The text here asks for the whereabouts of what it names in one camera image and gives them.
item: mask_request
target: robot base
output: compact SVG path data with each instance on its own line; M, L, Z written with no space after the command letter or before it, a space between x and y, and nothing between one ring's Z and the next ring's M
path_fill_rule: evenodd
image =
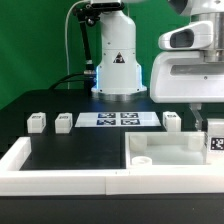
M108 101L131 101L148 95L147 88L144 87L138 92L123 93L123 94L112 94L99 92L98 89L92 88L92 97L94 99L108 100Z

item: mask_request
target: black tabletop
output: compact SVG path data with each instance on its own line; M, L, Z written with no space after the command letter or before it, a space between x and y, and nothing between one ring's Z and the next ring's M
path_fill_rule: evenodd
M23 170L124 168L127 131L164 131L163 127L72 128L56 135L59 113L150 112L161 120L164 111L182 118L182 130L193 131L195 119L188 104L155 104L149 97L131 102L94 100L78 90L37 90L24 93L0 111L0 153L3 156L22 136L30 136L32 154ZM32 113L45 112L42 134L27 133ZM202 116L224 118L223 104L205 104ZM1 223L192 223L222 224L223 194L86 195L0 197Z

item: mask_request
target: small white block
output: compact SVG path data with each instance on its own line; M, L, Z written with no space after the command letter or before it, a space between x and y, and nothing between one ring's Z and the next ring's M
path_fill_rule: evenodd
M55 120L55 132L57 134L68 134L72 128L72 114L59 114Z
M144 152L147 148L146 135L130 135L129 137L130 150L133 152Z
M42 133L46 126L46 114L34 113L27 120L28 133Z
M188 138L188 149L191 151L202 151L204 146L204 136L190 135Z
M181 131L181 119L175 112L163 113L163 126L168 132L180 132Z

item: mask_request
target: white box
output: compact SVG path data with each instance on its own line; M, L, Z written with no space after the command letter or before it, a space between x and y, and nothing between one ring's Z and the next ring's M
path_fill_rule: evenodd
M42 133L46 126L45 113L33 113L27 120L28 133Z
M55 120L55 132L57 134L68 134L72 128L72 114L59 114Z
M163 113L163 126L168 132L180 132L181 131L181 119L175 112Z

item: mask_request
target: black and white pattern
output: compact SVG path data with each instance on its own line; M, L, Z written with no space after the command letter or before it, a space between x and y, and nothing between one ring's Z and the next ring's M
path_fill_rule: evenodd
M122 119L121 125L140 125L139 119Z
M115 118L115 113L100 113L98 114L98 118Z
M121 118L138 118L138 113L121 113Z
M211 150L224 150L224 138L212 138Z
M113 120L113 119L108 119L108 120L97 120L97 125L101 125L101 126L105 126L105 125L109 125L109 126L112 126L112 125L116 125L116 120Z

